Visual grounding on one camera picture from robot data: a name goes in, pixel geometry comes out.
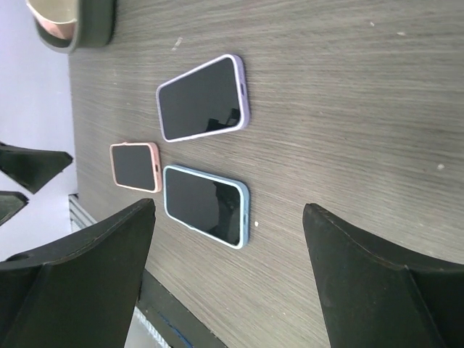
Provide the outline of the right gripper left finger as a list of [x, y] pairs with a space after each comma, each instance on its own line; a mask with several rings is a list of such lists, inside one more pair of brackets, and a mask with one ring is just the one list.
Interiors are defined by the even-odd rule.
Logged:
[[3, 347], [123, 347], [154, 233], [140, 199], [1, 263]]

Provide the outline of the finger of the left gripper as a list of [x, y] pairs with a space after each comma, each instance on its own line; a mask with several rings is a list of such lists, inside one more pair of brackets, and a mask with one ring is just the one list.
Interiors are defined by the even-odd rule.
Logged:
[[72, 163], [73, 157], [67, 152], [1, 143], [1, 171], [32, 194]]
[[5, 224], [29, 202], [29, 199], [18, 191], [1, 191], [0, 199], [0, 225]]

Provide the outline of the pink phone case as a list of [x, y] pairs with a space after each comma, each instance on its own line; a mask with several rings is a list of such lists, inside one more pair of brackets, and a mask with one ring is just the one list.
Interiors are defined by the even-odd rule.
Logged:
[[149, 193], [162, 190], [162, 166], [153, 142], [124, 142], [109, 147], [113, 181], [117, 186]]

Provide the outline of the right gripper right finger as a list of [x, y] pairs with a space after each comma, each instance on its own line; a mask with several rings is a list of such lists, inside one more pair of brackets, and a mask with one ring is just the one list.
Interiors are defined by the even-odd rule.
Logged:
[[463, 266], [364, 231], [318, 204], [302, 215], [332, 347], [461, 347]]

